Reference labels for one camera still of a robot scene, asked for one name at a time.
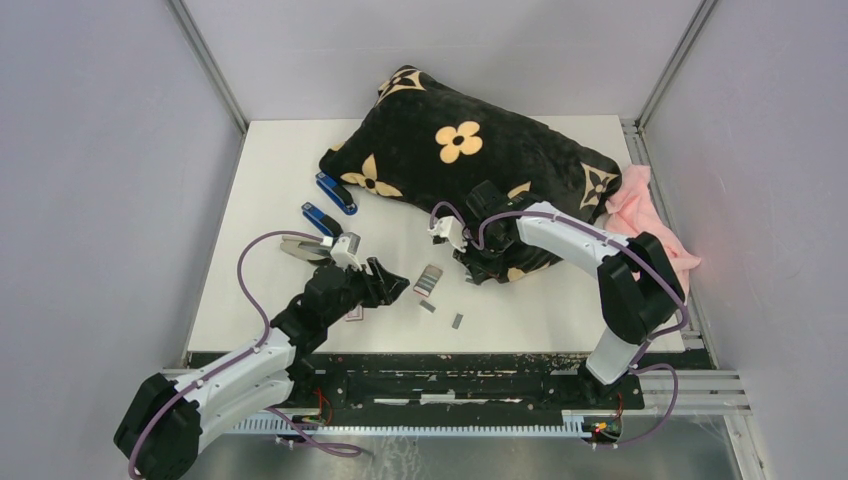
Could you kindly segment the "grey staple strip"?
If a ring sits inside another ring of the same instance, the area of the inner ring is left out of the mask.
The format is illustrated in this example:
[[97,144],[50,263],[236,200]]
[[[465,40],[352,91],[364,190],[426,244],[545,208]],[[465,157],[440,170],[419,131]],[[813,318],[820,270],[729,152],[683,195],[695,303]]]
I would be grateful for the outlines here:
[[459,329],[462,323],[464,315],[461,313],[457,313],[452,321],[451,327],[453,329]]
[[436,310],[436,307],[426,300],[421,300],[419,305],[430,313],[433,313]]

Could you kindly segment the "box of staples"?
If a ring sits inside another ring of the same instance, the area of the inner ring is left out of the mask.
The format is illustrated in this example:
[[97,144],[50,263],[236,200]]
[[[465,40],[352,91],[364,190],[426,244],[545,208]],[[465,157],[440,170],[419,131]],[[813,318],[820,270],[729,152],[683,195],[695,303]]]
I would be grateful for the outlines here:
[[443,270],[441,268],[428,264],[413,285],[413,291],[423,298],[428,298],[433,293],[442,275]]

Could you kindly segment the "grey beige stapler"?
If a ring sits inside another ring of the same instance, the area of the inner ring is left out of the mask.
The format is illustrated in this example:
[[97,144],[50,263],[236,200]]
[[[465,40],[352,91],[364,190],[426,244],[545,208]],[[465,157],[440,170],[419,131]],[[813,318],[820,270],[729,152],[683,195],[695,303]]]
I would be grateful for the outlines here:
[[333,263],[331,237],[306,238],[298,235],[283,235],[280,249],[298,260],[320,267]]

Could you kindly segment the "blue stapler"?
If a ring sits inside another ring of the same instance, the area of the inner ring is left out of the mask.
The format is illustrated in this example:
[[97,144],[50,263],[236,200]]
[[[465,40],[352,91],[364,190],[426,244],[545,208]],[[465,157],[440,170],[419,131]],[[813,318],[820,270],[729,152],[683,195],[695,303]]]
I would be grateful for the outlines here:
[[305,202],[301,206],[301,213],[324,236],[336,238],[344,233],[338,221],[310,202]]
[[319,171],[315,175],[315,182],[345,215],[352,216],[358,212],[358,205],[352,194],[335,179]]

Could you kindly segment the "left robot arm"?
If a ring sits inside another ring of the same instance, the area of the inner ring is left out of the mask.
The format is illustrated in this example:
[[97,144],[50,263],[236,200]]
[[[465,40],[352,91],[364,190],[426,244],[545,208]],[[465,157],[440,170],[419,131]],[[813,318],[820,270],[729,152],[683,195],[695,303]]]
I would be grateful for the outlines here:
[[291,367],[348,313],[389,306],[409,285],[374,257],[358,268],[319,267],[257,338],[188,374],[145,379],[113,437],[130,477],[178,479],[215,439],[251,415],[283,402],[307,404],[314,379]]

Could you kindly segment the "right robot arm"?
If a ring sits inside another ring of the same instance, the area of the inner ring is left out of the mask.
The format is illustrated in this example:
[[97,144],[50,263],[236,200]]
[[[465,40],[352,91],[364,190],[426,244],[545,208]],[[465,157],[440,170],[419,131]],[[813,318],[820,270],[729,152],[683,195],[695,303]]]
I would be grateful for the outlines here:
[[617,381],[685,310],[685,293],[659,239],[608,232],[535,194],[508,197],[489,181],[475,187],[466,204],[470,221],[458,213],[433,216],[428,232],[453,247],[473,283],[506,279],[508,257],[518,252],[564,260],[596,280],[605,330],[580,368],[577,392],[591,408],[606,406],[617,396]]

